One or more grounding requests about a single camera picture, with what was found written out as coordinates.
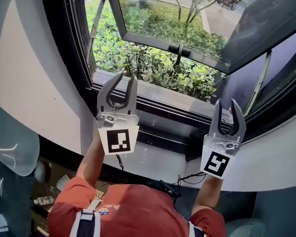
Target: window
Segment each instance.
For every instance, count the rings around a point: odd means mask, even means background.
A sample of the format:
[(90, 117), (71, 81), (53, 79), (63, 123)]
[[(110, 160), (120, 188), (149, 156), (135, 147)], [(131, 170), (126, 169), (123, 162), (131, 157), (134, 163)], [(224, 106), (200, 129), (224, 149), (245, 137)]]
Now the window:
[[(43, 1), (58, 49), (94, 115), (94, 99), (114, 73), (125, 75), (116, 101), (129, 77), (138, 77), (145, 143), (173, 142), (169, 148), (184, 153), (177, 145), (188, 146), (197, 131), (206, 134), (218, 98), (224, 128), (232, 124), (228, 108), (236, 99), (247, 138), (296, 113), (296, 0)], [(292, 108), (283, 108), (288, 97)], [(283, 115), (264, 125), (279, 106)]]

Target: forearm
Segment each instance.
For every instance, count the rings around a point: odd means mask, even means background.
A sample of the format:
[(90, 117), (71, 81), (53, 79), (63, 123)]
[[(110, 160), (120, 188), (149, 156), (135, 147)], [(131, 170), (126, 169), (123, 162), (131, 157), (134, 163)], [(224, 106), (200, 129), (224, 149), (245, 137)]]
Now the forearm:
[(220, 197), (221, 189), (222, 179), (207, 175), (197, 194), (193, 209), (199, 206), (215, 208)]
[(76, 176), (85, 179), (91, 186), (95, 186), (101, 172), (103, 159), (104, 150), (99, 133), (97, 132), (87, 153), (80, 163)]

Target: shirt sleeve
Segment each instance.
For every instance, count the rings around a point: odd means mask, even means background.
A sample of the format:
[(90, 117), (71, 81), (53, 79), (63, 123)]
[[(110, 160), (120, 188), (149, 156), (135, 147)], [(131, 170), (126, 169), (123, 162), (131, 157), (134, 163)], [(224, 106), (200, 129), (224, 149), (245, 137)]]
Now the shirt sleeve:
[(201, 228), (208, 237), (225, 237), (225, 222), (223, 216), (211, 209), (201, 209), (194, 213), (190, 222)]
[(80, 177), (69, 180), (48, 214), (51, 237), (68, 237), (76, 214), (86, 209), (95, 196), (95, 188)]

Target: white wall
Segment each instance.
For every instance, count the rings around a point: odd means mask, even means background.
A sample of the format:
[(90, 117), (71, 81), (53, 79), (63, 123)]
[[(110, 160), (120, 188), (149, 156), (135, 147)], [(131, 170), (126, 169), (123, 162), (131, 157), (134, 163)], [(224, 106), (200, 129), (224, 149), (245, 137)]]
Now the white wall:
[[(93, 117), (59, 55), (41, 0), (0, 0), (0, 106), (58, 145), (83, 154)], [(122, 158), (125, 170), (173, 183), (187, 169), (184, 156), (138, 143)], [(105, 163), (119, 167), (115, 157)], [(262, 191), (296, 185), (296, 119), (247, 143), (224, 190)]]

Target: road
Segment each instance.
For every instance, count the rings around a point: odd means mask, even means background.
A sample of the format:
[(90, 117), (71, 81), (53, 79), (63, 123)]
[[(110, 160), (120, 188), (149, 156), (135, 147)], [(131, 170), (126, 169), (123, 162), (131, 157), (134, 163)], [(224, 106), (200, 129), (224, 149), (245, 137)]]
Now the road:
[[(176, 3), (176, 0), (163, 0), (167, 2)], [(191, 7), (192, 0), (178, 0), (182, 6)], [(210, 2), (203, 2), (203, 6), (208, 5)], [(221, 4), (214, 3), (208, 8), (204, 9), (205, 13), (202, 14), (203, 23), (204, 20), (208, 21), (209, 30), (211, 33), (216, 33), (218, 35), (229, 38), (234, 31), (240, 17), (241, 11), (230, 10), (229, 8), (222, 6)]]

